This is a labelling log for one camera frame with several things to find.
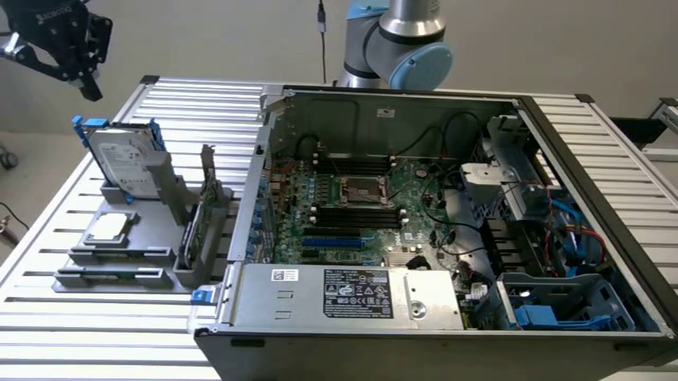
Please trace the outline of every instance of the white wall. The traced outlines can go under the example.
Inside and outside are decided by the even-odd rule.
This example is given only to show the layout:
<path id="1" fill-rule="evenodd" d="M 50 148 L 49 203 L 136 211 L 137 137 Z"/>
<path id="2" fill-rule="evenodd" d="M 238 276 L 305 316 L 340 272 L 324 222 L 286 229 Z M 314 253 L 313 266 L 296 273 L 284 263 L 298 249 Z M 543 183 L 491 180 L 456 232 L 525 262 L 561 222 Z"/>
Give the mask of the white wall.
<path id="1" fill-rule="evenodd" d="M 325 0 L 326 68 L 342 58 L 346 0 Z M 643 115 L 678 96 L 675 0 L 442 0 L 454 65 L 442 87 L 591 94 Z M 94 0 L 114 22 L 103 99 L 0 63 L 0 129 L 69 133 L 73 114 L 111 117 L 144 74 L 316 82 L 316 0 Z"/>

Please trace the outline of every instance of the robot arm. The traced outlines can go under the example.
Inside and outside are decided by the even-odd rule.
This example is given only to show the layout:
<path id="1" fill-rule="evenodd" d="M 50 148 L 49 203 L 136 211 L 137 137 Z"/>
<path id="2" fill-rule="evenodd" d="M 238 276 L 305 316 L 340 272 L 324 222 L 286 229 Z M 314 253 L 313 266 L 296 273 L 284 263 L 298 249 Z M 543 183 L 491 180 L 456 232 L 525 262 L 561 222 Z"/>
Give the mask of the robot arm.
<path id="1" fill-rule="evenodd" d="M 442 42 L 438 0 L 356 0 L 348 6 L 340 87 L 432 90 L 442 82 L 452 52 Z"/>
<path id="2" fill-rule="evenodd" d="M 0 56 L 78 87 L 83 98 L 101 99 L 95 66 L 105 62 L 110 19 L 86 10 L 85 0 L 0 0 L 10 33 Z M 33 46 L 55 65 L 38 60 Z"/>

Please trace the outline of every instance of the power supply label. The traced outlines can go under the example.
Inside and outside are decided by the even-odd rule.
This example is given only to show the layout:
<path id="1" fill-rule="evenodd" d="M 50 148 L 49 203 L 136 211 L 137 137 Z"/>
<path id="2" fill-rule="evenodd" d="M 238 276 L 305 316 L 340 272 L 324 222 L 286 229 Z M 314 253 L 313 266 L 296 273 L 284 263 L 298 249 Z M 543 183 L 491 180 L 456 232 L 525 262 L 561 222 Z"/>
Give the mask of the power supply label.
<path id="1" fill-rule="evenodd" d="M 388 271 L 325 269 L 322 287 L 328 318 L 392 319 Z"/>

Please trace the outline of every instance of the slotted metal platform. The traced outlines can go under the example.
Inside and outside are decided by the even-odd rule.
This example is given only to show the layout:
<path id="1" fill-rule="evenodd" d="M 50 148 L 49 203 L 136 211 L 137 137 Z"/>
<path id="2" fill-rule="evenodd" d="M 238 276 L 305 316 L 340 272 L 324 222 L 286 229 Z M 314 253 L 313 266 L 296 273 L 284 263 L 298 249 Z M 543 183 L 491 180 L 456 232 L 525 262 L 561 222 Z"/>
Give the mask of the slotted metal platform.
<path id="1" fill-rule="evenodd" d="M 217 177 L 238 197 L 260 127 L 261 88 L 256 83 L 160 78 L 136 88 L 115 120 L 156 118 L 176 173 L 188 184 L 197 185 L 202 177 L 201 144 L 214 145 Z M 532 96 L 678 289 L 675 189 L 595 105 L 568 95 Z M 86 156 L 0 267 L 0 379 L 216 380 L 186 334 L 186 294 L 55 294 L 50 289 L 53 271 L 67 261 L 65 251 L 102 200 L 101 180 Z M 230 205 L 214 279 L 222 275 L 236 211 L 237 201 Z M 213 307 L 200 307 L 197 316 L 210 314 Z M 678 371 L 678 363 L 661 367 L 661 372 L 640 375 L 643 370 L 635 368 L 609 379 L 649 375 L 656 380 L 675 379 L 665 372 Z"/>

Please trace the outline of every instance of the blue pcie slot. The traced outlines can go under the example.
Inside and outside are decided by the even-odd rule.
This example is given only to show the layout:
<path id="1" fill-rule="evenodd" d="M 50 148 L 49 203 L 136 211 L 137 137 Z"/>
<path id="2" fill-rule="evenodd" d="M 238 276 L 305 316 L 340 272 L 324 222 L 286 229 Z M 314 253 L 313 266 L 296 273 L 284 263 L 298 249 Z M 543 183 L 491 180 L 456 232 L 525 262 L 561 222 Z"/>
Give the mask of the blue pcie slot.
<path id="1" fill-rule="evenodd" d="M 300 245 L 302 247 L 316 248 L 362 248 L 364 242 L 360 239 L 304 238 Z"/>

